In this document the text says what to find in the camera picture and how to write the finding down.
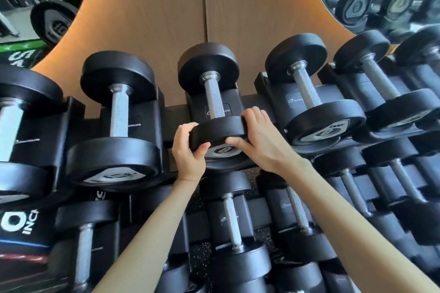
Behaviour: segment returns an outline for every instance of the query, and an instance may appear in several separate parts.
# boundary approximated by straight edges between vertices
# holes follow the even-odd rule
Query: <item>wooden panel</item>
[[[166,105],[183,104],[177,61],[205,40],[203,0],[84,0],[67,34],[34,70],[86,103],[88,117],[97,116],[98,104],[79,86],[82,63],[96,51],[125,51],[153,68]]]
[[[315,33],[333,58],[353,37],[321,0],[206,0],[206,18],[208,41],[228,46],[239,61],[243,95],[255,92],[253,81],[268,53],[285,38]]]

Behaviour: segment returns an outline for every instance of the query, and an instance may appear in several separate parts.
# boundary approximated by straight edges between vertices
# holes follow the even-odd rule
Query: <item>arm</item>
[[[179,177],[170,194],[151,214],[93,293],[154,292],[179,222],[206,169],[205,154],[210,144],[202,144],[194,155],[189,149],[189,132],[195,125],[197,123],[179,126],[174,137],[173,155]]]
[[[440,292],[308,160],[292,150],[265,111],[253,107],[243,116],[250,143],[235,137],[226,142],[239,147],[262,169],[280,175],[298,193],[362,293]]]

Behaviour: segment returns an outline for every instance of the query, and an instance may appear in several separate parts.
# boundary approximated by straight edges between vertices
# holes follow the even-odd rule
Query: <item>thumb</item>
[[[248,143],[246,140],[244,140],[243,138],[240,138],[240,137],[228,137],[228,138],[226,138],[226,140],[224,142],[227,143],[228,145],[238,147],[243,152],[245,152],[248,156],[251,154],[251,152],[253,150],[253,146],[250,143]]]
[[[196,160],[200,160],[201,158],[205,157],[206,153],[208,152],[209,146],[211,146],[211,143],[204,143],[198,147],[198,149],[194,152],[194,157]]]

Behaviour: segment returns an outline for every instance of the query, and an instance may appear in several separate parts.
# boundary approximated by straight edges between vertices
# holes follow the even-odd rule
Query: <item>forearm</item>
[[[311,166],[280,175],[307,204],[348,274],[363,293],[440,292]]]
[[[93,293],[153,293],[197,183],[177,180]]]

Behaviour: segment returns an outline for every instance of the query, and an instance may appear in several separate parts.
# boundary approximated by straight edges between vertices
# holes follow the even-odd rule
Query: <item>hand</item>
[[[179,125],[174,135],[172,153],[177,164],[178,179],[199,183],[201,176],[206,169],[205,155],[210,143],[204,143],[199,146],[194,154],[190,150],[189,137],[190,131],[198,123]]]
[[[262,169],[282,175],[292,165],[308,162],[295,153],[264,110],[246,109],[242,117],[247,123],[250,143],[240,137],[228,137],[225,142],[241,149]]]

